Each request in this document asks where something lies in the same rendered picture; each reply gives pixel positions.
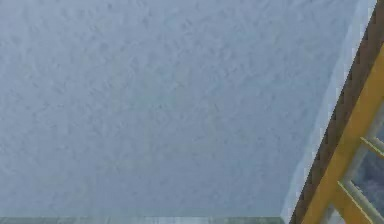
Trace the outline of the yellow framed window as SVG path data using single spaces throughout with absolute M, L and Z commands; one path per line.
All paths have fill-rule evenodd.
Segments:
M 285 224 L 384 224 L 356 184 L 384 162 L 384 0 L 359 0 L 281 212 Z

